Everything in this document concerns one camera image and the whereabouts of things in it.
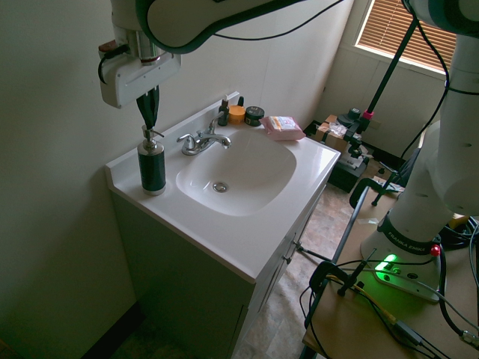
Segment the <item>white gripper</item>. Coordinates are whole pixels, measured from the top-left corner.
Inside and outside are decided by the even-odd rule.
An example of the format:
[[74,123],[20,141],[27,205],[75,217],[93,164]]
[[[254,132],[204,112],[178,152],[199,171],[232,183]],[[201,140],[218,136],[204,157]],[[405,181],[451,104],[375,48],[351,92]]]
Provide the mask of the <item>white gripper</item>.
[[171,53],[164,53],[153,65],[144,65],[128,54],[107,60],[103,65],[105,83],[100,82],[103,101],[122,108],[136,100],[146,128],[151,129],[158,117],[159,84],[176,74],[181,62],[181,55]]

